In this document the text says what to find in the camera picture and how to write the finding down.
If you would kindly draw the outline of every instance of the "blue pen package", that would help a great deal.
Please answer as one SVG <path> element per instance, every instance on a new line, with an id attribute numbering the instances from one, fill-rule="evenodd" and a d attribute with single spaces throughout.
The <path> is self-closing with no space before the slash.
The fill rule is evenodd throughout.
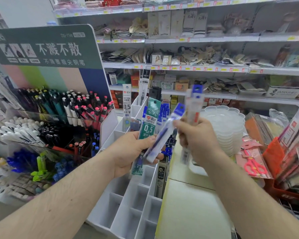
<path id="1" fill-rule="evenodd" d="M 144 123 L 141 126 L 141 130 L 138 136 L 138 139 L 144 139 L 151 135 L 154 135 L 155 126 L 160 111 L 161 102 L 149 98 L 148 107 L 146 110 L 146 115 L 144 118 Z M 139 157 L 132 164 L 132 174 L 133 175 L 142 175 L 143 174 L 143 155 L 146 150 L 143 150 Z"/>
<path id="2" fill-rule="evenodd" d="M 185 113 L 185 105 L 178 103 L 170 115 L 170 118 L 166 121 L 165 125 L 156 136 L 155 143 L 150 147 L 143 156 L 143 159 L 146 158 L 149 162 L 154 162 L 157 155 L 160 153 L 161 149 L 165 145 L 168 138 L 173 133 L 175 127 L 173 125 L 174 120 L 179 120 Z"/>

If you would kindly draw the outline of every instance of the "white wall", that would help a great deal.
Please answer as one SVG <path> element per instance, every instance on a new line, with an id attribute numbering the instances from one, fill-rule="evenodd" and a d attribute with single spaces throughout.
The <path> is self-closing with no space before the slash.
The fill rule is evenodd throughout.
<path id="1" fill-rule="evenodd" d="M 0 0 L 0 14 L 9 28 L 44 26 L 56 21 L 50 0 Z"/>

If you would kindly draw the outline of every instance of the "red scissors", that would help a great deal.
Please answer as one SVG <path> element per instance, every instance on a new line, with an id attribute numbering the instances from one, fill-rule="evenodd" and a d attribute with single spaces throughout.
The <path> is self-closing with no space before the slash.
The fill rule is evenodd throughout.
<path id="1" fill-rule="evenodd" d="M 247 150 L 243 150 L 245 155 L 249 156 L 247 158 L 247 162 L 244 165 L 245 171 L 252 176 L 256 176 L 258 174 L 264 174 L 266 175 L 268 173 L 265 166 L 259 164 L 253 157 L 251 157 L 251 154 L 247 152 Z"/>

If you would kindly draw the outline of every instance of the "hand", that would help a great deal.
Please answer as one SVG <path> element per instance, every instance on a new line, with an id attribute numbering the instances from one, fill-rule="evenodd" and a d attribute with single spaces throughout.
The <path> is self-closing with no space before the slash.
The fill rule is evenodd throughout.
<path id="1" fill-rule="evenodd" d="M 154 144 L 155 136 L 137 140 L 138 134 L 139 132 L 127 132 L 103 152 L 106 152 L 114 163 L 114 178 L 128 173 L 132 162 L 140 155 L 142 150 Z M 159 154 L 153 164 L 158 163 L 158 160 L 162 160 L 163 158 L 164 155 Z"/>
<path id="2" fill-rule="evenodd" d="M 215 153 L 223 152 L 209 120 L 200 118 L 196 126 L 189 125 L 184 119 L 175 120 L 174 126 L 178 128 L 180 144 L 185 148 L 188 146 L 200 166 L 203 167 L 204 161 Z"/>

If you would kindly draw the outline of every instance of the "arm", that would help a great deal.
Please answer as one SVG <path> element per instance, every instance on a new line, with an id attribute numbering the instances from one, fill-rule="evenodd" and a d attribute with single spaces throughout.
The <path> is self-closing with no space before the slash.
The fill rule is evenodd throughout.
<path id="1" fill-rule="evenodd" d="M 138 132 L 128 132 L 0 221 L 0 238 L 73 238 L 108 183 L 128 173 L 140 152 L 155 141 L 154 136 L 137 137 Z"/>
<path id="2" fill-rule="evenodd" d="M 221 150 L 210 122 L 175 121 L 180 143 L 208 173 L 239 235 L 248 239 L 298 239 L 299 221 L 261 189 Z"/>

